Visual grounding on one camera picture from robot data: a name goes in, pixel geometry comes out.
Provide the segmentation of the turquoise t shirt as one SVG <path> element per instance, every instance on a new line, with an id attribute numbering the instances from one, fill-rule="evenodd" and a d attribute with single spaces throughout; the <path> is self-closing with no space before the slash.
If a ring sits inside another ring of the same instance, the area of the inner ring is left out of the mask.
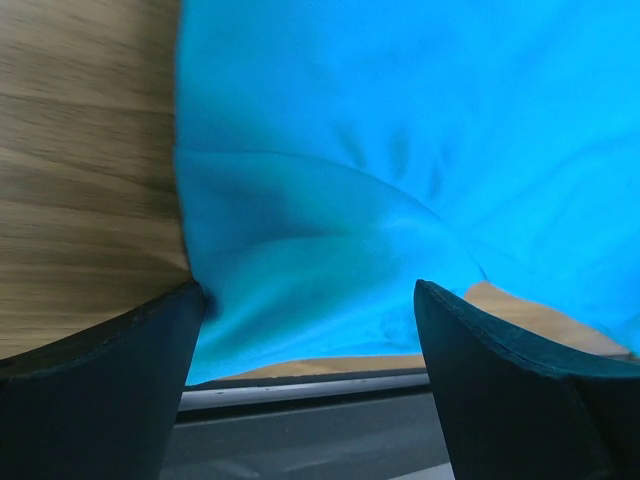
<path id="1" fill-rule="evenodd" d="M 635 1 L 185 1 L 191 385 L 420 352 L 418 280 L 639 347 Z"/>

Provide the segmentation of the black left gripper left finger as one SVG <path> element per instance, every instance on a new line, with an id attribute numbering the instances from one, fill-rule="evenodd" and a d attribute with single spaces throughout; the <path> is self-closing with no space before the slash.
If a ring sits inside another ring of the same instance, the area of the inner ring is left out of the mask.
<path id="1" fill-rule="evenodd" d="M 3 359 L 2 478 L 158 478 L 205 306 L 188 282 Z"/>

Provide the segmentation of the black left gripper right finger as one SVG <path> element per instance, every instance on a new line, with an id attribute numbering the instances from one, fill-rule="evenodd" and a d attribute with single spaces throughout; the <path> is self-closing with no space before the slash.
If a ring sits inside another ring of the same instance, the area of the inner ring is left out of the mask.
<path id="1" fill-rule="evenodd" d="M 639 367 L 555 343 L 446 289 L 414 290 L 458 479 L 635 479 Z"/>

